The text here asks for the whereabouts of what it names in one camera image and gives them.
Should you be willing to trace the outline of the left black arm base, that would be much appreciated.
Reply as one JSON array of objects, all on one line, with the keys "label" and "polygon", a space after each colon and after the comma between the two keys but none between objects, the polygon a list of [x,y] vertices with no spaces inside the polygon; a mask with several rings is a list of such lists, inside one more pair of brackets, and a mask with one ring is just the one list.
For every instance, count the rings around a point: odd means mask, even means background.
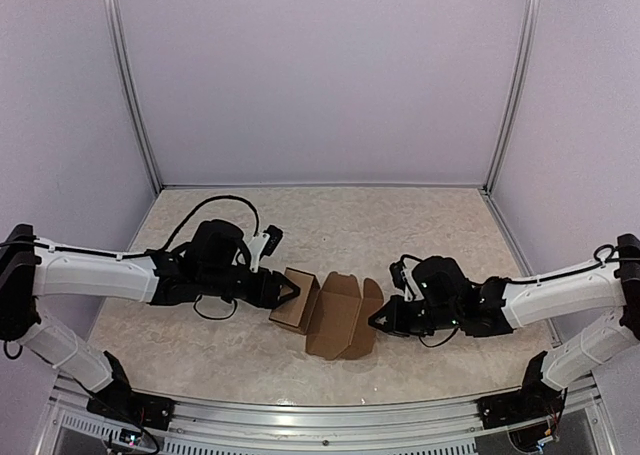
[{"label": "left black arm base", "polygon": [[134,391],[119,360],[104,352],[113,380],[89,396],[87,410],[112,420],[166,431],[172,420],[175,401],[171,398]]}]

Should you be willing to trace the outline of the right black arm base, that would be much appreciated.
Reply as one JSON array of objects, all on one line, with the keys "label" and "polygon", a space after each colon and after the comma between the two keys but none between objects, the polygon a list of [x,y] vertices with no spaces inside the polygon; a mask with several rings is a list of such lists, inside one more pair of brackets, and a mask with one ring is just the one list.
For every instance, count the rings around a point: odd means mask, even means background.
[{"label": "right black arm base", "polygon": [[542,351],[529,361],[519,389],[476,401],[484,429],[560,414],[564,410],[567,389],[556,390],[542,381],[543,359],[547,354]]}]

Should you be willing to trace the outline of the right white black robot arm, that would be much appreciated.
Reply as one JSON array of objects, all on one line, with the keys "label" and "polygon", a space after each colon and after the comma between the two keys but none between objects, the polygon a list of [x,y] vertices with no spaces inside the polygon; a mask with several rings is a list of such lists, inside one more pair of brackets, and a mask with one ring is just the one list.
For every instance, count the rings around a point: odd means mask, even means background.
[{"label": "right white black robot arm", "polygon": [[408,269],[390,267],[400,294],[369,317],[369,325],[399,337],[439,330],[482,338],[513,333],[541,320],[602,308],[604,314],[561,346],[530,360],[511,401],[523,419],[535,417],[551,396],[639,342],[639,240],[623,234],[591,260],[529,278],[467,278],[451,257],[431,256]]}]

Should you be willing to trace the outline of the brown cardboard box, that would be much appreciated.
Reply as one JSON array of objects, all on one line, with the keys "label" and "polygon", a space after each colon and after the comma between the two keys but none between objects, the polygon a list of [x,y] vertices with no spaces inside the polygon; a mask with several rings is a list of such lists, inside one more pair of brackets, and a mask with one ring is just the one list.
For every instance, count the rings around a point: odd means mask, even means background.
[{"label": "brown cardboard box", "polygon": [[305,352],[328,361],[356,360],[372,353],[376,332],[368,318],[384,297],[370,278],[331,272],[323,283],[316,276],[287,268],[284,274],[300,287],[300,295],[270,313],[275,325],[305,337]]}]

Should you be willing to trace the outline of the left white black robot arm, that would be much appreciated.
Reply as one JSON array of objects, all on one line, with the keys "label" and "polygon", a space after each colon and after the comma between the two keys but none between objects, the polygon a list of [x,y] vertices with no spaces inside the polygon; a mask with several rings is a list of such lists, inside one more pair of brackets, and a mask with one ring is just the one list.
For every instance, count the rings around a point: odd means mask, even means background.
[{"label": "left white black robot arm", "polygon": [[286,275],[260,264],[281,238],[269,226],[246,241],[239,227],[214,219],[175,248],[103,252],[56,244],[20,224],[1,245],[1,339],[76,379],[118,419],[133,418],[140,399],[120,362],[46,313],[38,299],[82,295],[170,307],[212,296],[276,309],[300,294]]}]

